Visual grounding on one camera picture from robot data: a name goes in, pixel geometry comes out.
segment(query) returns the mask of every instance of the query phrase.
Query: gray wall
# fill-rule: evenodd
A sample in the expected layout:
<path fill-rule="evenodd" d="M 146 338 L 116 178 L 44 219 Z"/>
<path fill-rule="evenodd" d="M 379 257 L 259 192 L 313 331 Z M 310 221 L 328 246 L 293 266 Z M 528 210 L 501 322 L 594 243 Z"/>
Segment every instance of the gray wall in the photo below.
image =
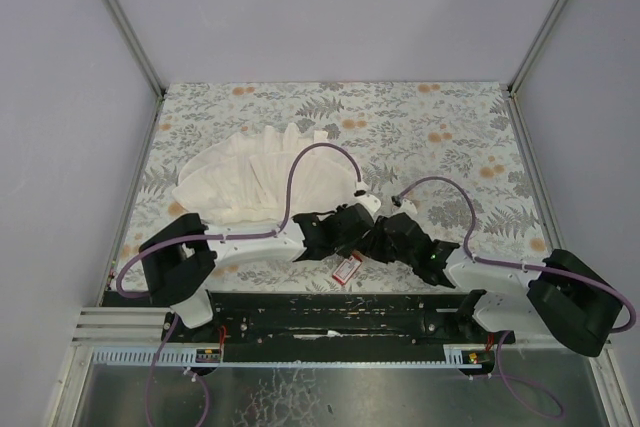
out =
<path fill-rule="evenodd" d="M 508 82 L 553 0 L 120 0 L 164 82 Z"/>
<path fill-rule="evenodd" d="M 567 245 L 640 306 L 640 9 L 573 0 L 520 94 Z M 615 336 L 640 412 L 640 328 Z"/>
<path fill-rule="evenodd" d="M 100 0 L 0 0 L 0 424 L 38 425 L 154 99 Z"/>

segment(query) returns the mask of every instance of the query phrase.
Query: crumpled white fabric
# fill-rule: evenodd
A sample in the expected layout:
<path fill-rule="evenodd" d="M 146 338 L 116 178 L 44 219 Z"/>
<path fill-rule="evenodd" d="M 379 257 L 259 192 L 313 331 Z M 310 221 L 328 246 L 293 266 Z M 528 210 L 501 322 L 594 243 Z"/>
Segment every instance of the crumpled white fabric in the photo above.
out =
<path fill-rule="evenodd" d="M 327 132 L 302 137 L 296 124 L 284 134 L 267 126 L 261 134 L 237 133 L 200 152 L 182 168 L 173 197 L 189 212 L 216 225 L 280 221 L 289 170 L 298 153 Z M 353 197 L 353 167 L 333 149 L 314 149 L 298 164 L 291 215 L 335 209 Z"/>

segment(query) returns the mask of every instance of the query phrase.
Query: gray floor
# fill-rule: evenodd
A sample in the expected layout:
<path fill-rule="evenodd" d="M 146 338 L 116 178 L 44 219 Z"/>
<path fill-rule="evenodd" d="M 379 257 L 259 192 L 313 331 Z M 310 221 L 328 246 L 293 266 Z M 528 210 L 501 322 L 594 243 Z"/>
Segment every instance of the gray floor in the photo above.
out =
<path fill-rule="evenodd" d="M 587 361 L 554 351 L 505 352 L 505 368 L 544 383 L 564 403 L 563 422 L 529 413 L 500 380 L 470 382 L 458 371 L 383 369 L 218 369 L 206 377 L 212 404 L 205 426 L 603 426 L 608 425 Z M 78 426 L 143 426 L 145 367 L 95 366 Z M 555 412 L 550 400 L 524 396 Z M 152 387 L 156 427 L 193 426 L 204 397 L 177 369 Z"/>

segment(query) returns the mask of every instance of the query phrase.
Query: red and white box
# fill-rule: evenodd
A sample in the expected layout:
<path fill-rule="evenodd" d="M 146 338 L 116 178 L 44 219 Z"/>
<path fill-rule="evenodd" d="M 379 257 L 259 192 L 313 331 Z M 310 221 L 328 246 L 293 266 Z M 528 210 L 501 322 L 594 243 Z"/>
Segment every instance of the red and white box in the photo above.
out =
<path fill-rule="evenodd" d="M 336 279 L 341 285 L 345 285 L 353 274 L 356 273 L 358 268 L 362 265 L 362 257 L 358 254 L 353 253 L 348 259 L 344 259 L 338 268 L 331 275 L 334 279 Z"/>

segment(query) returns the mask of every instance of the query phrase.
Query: floral tablecloth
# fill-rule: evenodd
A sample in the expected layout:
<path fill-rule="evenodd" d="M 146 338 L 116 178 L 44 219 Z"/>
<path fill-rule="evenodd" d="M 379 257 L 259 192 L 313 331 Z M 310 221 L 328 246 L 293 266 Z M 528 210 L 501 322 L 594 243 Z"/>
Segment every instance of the floral tablecloth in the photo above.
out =
<path fill-rule="evenodd" d="M 390 196 L 425 175 L 459 182 L 474 200 L 476 252 L 517 259 L 546 252 L 531 187 L 497 83 L 265 83 L 173 84 L 114 274 L 146 239 L 184 213 L 171 190 L 191 157 L 235 132 L 324 129 L 331 142 L 361 163 L 365 181 L 390 212 Z M 450 186 L 433 182 L 413 191 L 422 228 L 434 238 L 459 242 L 470 215 Z M 215 269 L 216 290 L 261 292 L 424 292 L 401 264 L 366 260 L 346 285 L 331 278 L 340 259 L 274 262 Z M 128 290 L 146 290 L 140 264 L 126 276 Z M 114 288 L 111 282 L 108 288 Z"/>

